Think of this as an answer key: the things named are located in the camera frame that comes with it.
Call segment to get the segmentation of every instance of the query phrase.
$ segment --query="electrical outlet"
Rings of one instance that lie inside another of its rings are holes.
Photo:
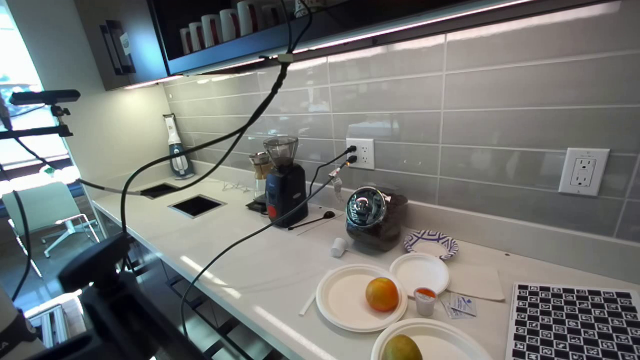
[[[375,169],[376,154],[373,144],[373,139],[347,138],[347,147],[351,145],[356,147],[356,151],[349,153],[349,155],[358,156],[358,161],[351,164],[350,167]]]
[[[558,191],[597,196],[608,157],[609,149],[568,148]]]

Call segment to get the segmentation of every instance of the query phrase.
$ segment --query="kitchen counter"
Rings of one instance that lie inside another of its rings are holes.
[[[181,185],[173,179],[157,183],[162,182]],[[223,185],[221,181],[208,179],[183,192],[154,200],[127,197],[129,232],[178,273],[192,280],[217,253],[269,221],[245,208],[253,192],[237,188],[223,191]],[[167,208],[199,193],[227,205],[194,219]],[[94,204],[120,223],[119,195],[103,197]],[[315,206],[307,219],[319,218],[323,212],[324,209]],[[315,223],[297,233],[268,229],[221,257],[196,285],[289,359],[368,359],[380,332],[360,334],[342,330],[326,321],[316,305],[311,306],[305,316],[299,316],[298,312],[327,271],[352,263],[388,268],[404,249],[399,245],[380,254],[355,248],[340,259],[331,258],[329,249],[339,236],[348,237],[344,216]],[[477,300],[477,318],[459,320],[450,320],[438,303],[432,318],[466,332],[494,359],[504,359],[511,295],[516,281],[640,291],[639,285],[629,282],[464,241],[459,244],[458,255],[449,261],[496,268],[507,301]],[[417,316],[415,303],[410,300],[404,318]]]

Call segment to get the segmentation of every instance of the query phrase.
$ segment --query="paper plate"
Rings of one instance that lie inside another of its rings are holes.
[[[431,230],[418,230],[407,234],[404,237],[404,248],[408,252],[437,256],[441,260],[453,258],[459,249],[456,239]]]
[[[377,277],[388,277],[396,284],[400,303],[393,312],[380,313],[367,303],[365,290],[369,282]],[[332,270],[320,280],[316,304],[320,313],[338,327],[355,332],[373,332],[400,320],[408,300],[400,281],[385,269],[353,264]]]
[[[396,335],[409,336],[420,349],[423,359],[490,360],[487,351],[471,336],[436,320],[406,319],[387,327],[376,339],[371,360],[381,360],[388,341]]]
[[[410,252],[391,263],[389,271],[400,280],[411,299],[417,288],[429,288],[440,294],[449,286],[449,268],[435,256]]]

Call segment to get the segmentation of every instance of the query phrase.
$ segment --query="chair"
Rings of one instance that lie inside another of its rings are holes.
[[[36,188],[18,191],[18,194],[24,206],[30,233],[62,223],[67,227],[65,231],[61,232],[62,235],[44,250],[47,258],[50,256],[49,252],[69,235],[78,232],[78,230],[82,230],[86,234],[85,226],[88,226],[91,230],[95,242],[100,242],[91,226],[92,223],[95,223],[95,220],[90,222],[85,214],[80,213],[76,201],[64,183],[50,183]],[[25,231],[15,196],[13,193],[7,193],[2,196],[2,200],[11,218],[9,219],[9,224],[15,233],[15,239],[18,241],[22,251],[27,254],[27,250],[20,239],[21,236],[24,236]],[[79,219],[80,224],[73,225],[74,219]],[[42,238],[42,243],[46,243],[45,238]],[[31,266],[38,276],[42,277],[40,270],[33,260],[31,260]]]

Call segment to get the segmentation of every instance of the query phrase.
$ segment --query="black spoon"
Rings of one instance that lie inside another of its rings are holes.
[[[289,226],[288,230],[293,230],[293,229],[295,229],[297,227],[301,227],[301,226],[304,226],[304,225],[309,225],[312,222],[324,220],[324,219],[327,219],[327,218],[333,218],[333,217],[335,217],[335,213],[333,211],[326,211],[321,218],[317,218],[315,220],[311,220],[311,221],[308,221],[308,222],[305,222],[305,223],[302,223],[302,224],[299,224],[299,225],[296,225],[296,226]]]

